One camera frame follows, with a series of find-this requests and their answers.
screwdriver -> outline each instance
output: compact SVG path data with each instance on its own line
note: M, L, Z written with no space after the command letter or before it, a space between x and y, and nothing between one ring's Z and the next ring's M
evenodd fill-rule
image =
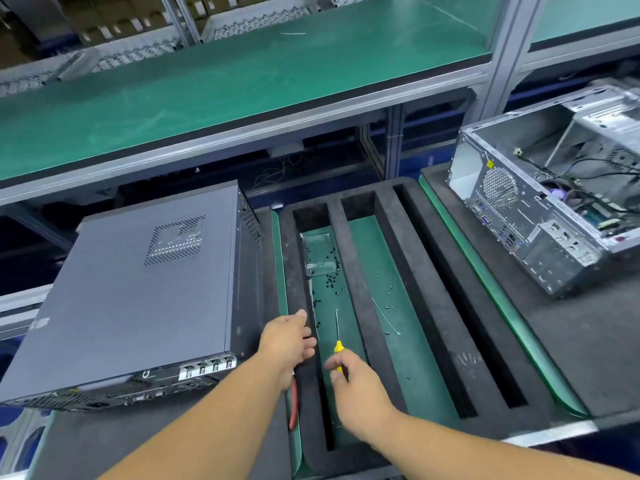
M341 350L344 350L344 347L342 346L342 342L340 341L340 325L338 323L338 309L337 308L335 309L335 329L338 332L338 341L335 343L335 348L333 349L333 353L337 354ZM344 372L342 371L342 366L338 367L338 372L340 372L341 374L344 374Z

hand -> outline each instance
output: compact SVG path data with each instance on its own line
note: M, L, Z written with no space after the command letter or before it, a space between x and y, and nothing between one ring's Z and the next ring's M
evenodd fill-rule
M347 378L336 368L347 368ZM357 438L373 447L385 428L393 423L396 408L382 386L380 378L369 364L354 352L345 349L329 357L324 364L331 370L331 384L342 425Z
M316 353L317 340L310 337L306 323L307 312L298 310L295 315L271 320L262 331L258 355L276 367L281 390L291 386L293 368Z

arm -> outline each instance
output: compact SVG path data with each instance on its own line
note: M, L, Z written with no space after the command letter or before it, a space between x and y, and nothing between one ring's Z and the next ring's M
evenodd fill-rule
M348 379L334 370L347 367ZM521 448L460 433L412 418L389 401L378 375L350 350L332 356L338 416L345 428L369 443L411 480L623 480L622 470L567 456Z
M249 475L293 368L314 354L307 313L279 317L256 355L99 480L240 480Z

left forearm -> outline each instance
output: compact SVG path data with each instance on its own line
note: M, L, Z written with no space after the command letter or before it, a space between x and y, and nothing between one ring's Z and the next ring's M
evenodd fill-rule
M266 434L280 389L260 353L100 480L244 479Z

person's left hand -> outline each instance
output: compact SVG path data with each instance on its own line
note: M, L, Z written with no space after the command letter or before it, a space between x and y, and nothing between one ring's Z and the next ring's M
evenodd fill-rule
M281 390L291 386L293 368L312 357L317 340L306 326L307 312L298 310L295 315L278 317L267 323L260 337L258 354L277 368Z

